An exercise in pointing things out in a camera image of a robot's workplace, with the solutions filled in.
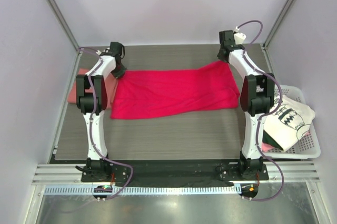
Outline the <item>bright pink t shirt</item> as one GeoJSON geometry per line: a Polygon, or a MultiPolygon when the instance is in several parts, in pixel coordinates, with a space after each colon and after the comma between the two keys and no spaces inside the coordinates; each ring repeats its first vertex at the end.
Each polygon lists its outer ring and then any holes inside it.
{"type": "Polygon", "coordinates": [[[112,119],[150,119],[191,111],[233,109],[240,91],[227,63],[199,69],[129,70],[118,82],[112,119]]]}

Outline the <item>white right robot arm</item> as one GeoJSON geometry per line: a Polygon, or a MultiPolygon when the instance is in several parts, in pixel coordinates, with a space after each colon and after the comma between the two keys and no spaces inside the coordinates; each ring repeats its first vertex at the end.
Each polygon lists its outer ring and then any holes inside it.
{"type": "Polygon", "coordinates": [[[265,115],[274,105],[275,84],[250,59],[242,45],[244,40],[245,35],[238,30],[220,31],[217,57],[233,66],[243,79],[240,106],[245,113],[245,138],[234,170],[239,178],[253,180],[263,171],[263,127],[265,115]]]}

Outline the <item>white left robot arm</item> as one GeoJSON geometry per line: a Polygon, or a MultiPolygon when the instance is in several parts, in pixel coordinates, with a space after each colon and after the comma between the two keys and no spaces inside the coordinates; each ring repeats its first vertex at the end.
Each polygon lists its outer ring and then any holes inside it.
{"type": "Polygon", "coordinates": [[[117,79],[124,76],[126,67],[122,64],[125,47],[119,42],[110,42],[103,51],[89,49],[97,57],[96,64],[85,74],[75,78],[76,105],[86,124],[88,153],[82,172],[83,181],[108,181],[112,176],[112,166],[108,161],[108,151],[104,139],[104,114],[108,105],[105,81],[108,77],[117,79]]]}

